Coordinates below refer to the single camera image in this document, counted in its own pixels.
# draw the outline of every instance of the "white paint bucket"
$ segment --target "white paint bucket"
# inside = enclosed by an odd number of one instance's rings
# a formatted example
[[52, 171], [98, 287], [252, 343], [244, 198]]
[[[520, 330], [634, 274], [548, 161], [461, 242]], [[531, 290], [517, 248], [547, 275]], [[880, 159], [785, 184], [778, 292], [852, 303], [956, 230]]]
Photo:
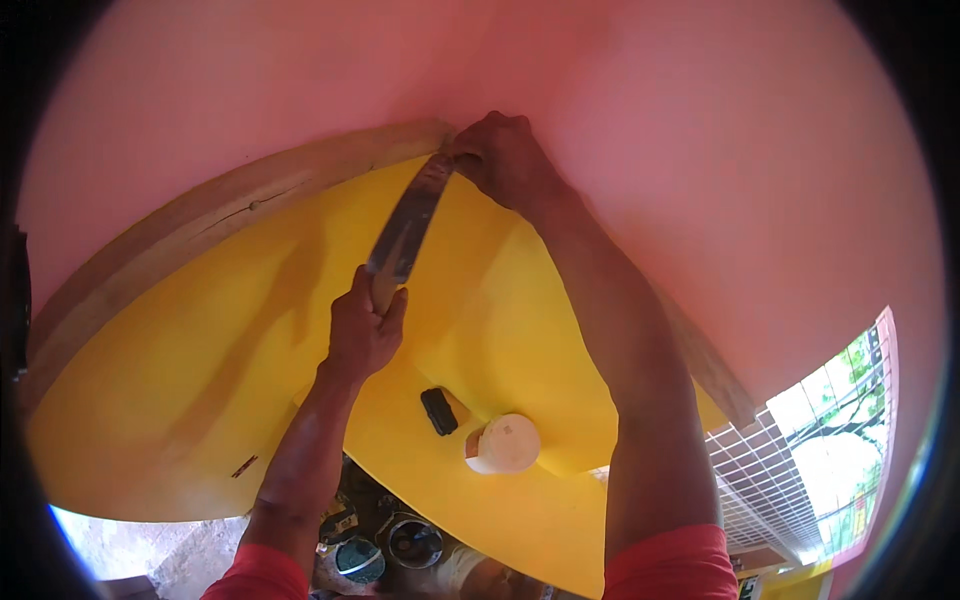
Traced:
[[470, 468], [485, 475], [519, 473], [540, 455], [540, 435], [523, 415], [504, 415], [477, 429], [464, 444]]

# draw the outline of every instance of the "knife blade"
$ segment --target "knife blade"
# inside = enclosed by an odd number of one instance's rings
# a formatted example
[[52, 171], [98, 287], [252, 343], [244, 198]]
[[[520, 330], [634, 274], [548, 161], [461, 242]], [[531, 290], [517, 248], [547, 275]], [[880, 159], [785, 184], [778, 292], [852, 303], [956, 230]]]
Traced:
[[400, 196], [373, 245], [367, 273], [373, 275], [373, 310], [381, 317], [390, 308], [396, 287], [410, 278], [423, 236], [454, 170], [451, 156], [432, 155]]

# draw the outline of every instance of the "pink ceiling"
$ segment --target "pink ceiling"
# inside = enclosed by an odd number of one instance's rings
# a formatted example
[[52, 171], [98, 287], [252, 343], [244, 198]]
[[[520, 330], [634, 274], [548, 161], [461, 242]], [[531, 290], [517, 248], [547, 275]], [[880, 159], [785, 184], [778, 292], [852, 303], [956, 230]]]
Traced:
[[756, 397], [889, 304], [899, 487], [943, 360], [940, 236], [895, 91], [826, 1], [117, 2], [25, 175], [36, 309], [126, 227], [228, 169], [493, 108], [530, 116]]

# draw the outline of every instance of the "red shirt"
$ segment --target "red shirt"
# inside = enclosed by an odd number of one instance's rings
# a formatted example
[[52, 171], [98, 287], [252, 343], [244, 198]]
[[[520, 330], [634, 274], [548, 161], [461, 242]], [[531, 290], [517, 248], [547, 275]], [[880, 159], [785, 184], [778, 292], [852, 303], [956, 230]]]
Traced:
[[[607, 565], [604, 600], [736, 600], [727, 538], [716, 525], [689, 525], [639, 541]], [[292, 558], [247, 544], [202, 600], [303, 600], [307, 582]]]

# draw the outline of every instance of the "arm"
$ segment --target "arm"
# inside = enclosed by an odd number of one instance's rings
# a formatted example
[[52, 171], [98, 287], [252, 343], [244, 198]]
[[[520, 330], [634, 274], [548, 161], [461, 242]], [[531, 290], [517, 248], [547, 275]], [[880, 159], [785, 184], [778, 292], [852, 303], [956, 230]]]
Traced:
[[330, 309], [330, 351], [267, 467], [240, 545], [262, 544], [291, 556], [307, 581], [320, 519], [340, 483], [344, 434], [367, 377], [390, 362], [403, 335], [407, 291], [396, 292], [382, 319], [373, 312], [363, 266]]
[[719, 523], [689, 373], [643, 273], [557, 174], [525, 117], [492, 112], [449, 150], [480, 191], [537, 231], [619, 415], [607, 499], [609, 561], [634, 542]]

